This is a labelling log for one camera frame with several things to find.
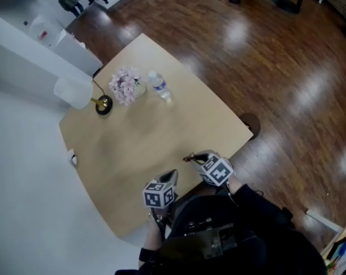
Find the water bottle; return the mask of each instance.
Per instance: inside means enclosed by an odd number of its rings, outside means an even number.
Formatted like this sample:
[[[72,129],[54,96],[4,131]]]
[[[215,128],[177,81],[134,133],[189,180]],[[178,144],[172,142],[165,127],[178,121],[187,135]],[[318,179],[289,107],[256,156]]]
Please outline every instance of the water bottle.
[[[171,92],[168,90],[164,78],[154,70],[151,70],[148,75],[155,92],[163,99],[169,99],[171,97]]]

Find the bottle cap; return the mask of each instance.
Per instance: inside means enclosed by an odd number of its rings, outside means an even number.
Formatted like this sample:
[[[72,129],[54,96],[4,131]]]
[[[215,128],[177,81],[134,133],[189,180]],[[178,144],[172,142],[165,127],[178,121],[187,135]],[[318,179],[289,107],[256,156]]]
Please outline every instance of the bottle cap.
[[[149,71],[149,77],[152,77],[152,78],[155,78],[155,77],[157,77],[158,76],[158,74],[155,72],[155,70],[151,70],[151,71]]]

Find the brass lamp base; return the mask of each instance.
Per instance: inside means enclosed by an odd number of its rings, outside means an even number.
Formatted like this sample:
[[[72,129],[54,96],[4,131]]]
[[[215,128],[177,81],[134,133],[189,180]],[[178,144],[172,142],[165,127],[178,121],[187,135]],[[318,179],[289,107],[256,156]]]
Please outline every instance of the brass lamp base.
[[[98,100],[94,98],[91,98],[91,100],[96,103],[95,110],[99,115],[106,115],[112,109],[112,98],[107,95],[100,96]]]

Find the white lampshade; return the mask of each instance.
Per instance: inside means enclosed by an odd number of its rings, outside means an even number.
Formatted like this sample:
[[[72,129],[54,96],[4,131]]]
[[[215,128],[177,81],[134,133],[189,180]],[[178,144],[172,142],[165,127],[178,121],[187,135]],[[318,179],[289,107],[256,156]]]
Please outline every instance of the white lampshade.
[[[54,94],[76,109],[88,105],[93,95],[91,82],[74,77],[60,77],[54,85]]]

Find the wooden floor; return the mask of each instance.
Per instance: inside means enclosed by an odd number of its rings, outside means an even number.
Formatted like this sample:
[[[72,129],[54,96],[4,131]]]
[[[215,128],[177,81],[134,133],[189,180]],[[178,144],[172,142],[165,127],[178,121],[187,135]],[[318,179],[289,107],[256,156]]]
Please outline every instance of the wooden floor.
[[[304,211],[346,225],[344,26],[315,0],[297,15],[271,0],[122,0],[92,5],[68,30],[104,64],[145,33],[237,115],[255,113],[262,131],[233,156],[237,175],[322,249],[332,233]]]

